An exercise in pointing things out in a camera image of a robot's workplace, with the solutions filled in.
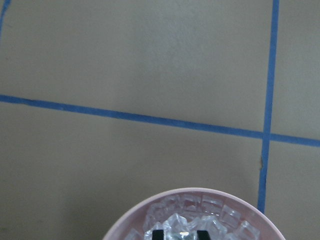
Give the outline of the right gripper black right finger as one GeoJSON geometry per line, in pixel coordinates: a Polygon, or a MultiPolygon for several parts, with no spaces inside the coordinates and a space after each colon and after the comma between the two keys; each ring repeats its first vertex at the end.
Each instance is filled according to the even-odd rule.
{"type": "Polygon", "coordinates": [[[197,230],[196,234],[198,240],[210,240],[210,234],[206,230],[197,230]]]}

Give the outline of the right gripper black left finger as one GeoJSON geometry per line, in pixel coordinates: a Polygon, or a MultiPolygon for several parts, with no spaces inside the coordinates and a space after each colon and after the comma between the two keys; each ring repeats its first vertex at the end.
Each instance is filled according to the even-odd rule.
{"type": "Polygon", "coordinates": [[[164,240],[165,232],[163,229],[155,229],[152,231],[152,240],[164,240]]]}

